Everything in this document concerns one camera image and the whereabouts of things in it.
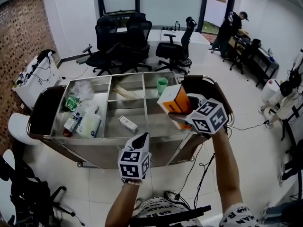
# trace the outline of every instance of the cardboard box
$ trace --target cardboard box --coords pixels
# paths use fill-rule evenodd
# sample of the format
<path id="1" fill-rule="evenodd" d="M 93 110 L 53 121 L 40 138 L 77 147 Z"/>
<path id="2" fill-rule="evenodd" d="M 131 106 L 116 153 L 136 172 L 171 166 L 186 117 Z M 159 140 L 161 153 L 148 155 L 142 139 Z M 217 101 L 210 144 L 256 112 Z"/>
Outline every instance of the cardboard box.
<path id="1" fill-rule="evenodd" d="M 181 84 L 166 87 L 157 104 L 165 113 L 190 114 L 193 109 L 191 102 Z M 191 129 L 190 125 L 184 125 L 173 121 L 179 129 Z"/>

